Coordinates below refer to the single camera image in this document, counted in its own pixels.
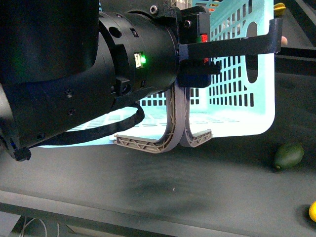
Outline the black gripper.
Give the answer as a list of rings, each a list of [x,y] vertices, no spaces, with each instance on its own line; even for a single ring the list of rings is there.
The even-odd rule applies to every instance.
[[[266,35],[228,40],[210,40],[209,14],[202,6],[180,10],[163,7],[162,86],[207,87],[211,75],[220,73],[220,63],[210,58],[278,53],[281,50],[282,19],[269,22]]]

